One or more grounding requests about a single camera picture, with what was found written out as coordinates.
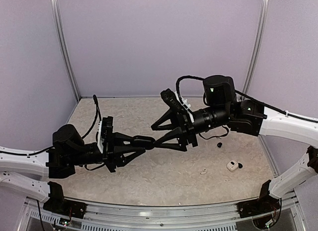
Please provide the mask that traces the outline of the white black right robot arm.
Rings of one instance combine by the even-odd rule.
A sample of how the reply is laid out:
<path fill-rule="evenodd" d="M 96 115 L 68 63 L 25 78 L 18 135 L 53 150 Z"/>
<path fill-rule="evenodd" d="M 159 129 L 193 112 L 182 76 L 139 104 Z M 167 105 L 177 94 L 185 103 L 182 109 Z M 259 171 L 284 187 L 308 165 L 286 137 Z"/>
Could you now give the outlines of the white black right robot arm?
<path fill-rule="evenodd" d="M 154 142 L 156 148 L 184 152 L 187 145 L 198 145 L 197 138 L 203 132 L 221 126 L 247 135 L 281 137 L 307 144 L 307 151 L 295 165 L 262 185 L 260 198 L 254 202 L 254 209 L 259 213 L 265 213 L 272 207 L 273 199 L 282 198 L 317 175 L 317 119 L 278 109 L 248 95 L 239 101 L 239 91 L 231 77 L 214 75 L 203 78 L 202 83 L 205 107 L 196 111 L 191 110 L 179 89 L 161 92 L 168 111 L 152 124 L 154 131 L 165 131 L 165 135 Z"/>

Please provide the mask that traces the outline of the black oval charging case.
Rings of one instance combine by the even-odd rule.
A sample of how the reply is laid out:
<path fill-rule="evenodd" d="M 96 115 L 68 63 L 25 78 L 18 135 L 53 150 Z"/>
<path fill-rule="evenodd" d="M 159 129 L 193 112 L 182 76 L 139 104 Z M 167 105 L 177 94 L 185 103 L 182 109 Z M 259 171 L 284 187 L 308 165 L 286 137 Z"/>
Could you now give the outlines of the black oval charging case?
<path fill-rule="evenodd" d="M 155 139 L 153 137 L 137 135 L 130 141 L 131 146 L 144 148 L 145 150 L 152 150 L 155 148 Z"/>

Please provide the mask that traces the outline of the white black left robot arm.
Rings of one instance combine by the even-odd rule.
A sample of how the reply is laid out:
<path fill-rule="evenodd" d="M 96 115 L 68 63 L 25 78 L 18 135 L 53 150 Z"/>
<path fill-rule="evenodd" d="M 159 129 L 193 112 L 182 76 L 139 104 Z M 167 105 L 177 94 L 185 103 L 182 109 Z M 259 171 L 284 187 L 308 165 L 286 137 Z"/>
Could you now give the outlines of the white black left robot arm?
<path fill-rule="evenodd" d="M 76 167 L 97 164 L 110 172 L 154 148 L 155 140 L 147 136 L 129 136 L 114 132 L 111 124 L 101 123 L 96 140 L 86 143 L 72 124 L 53 133 L 52 146 L 40 151 L 0 149 L 0 185 L 51 205 L 63 214 L 70 208 L 63 188 L 56 179 L 66 179 Z"/>

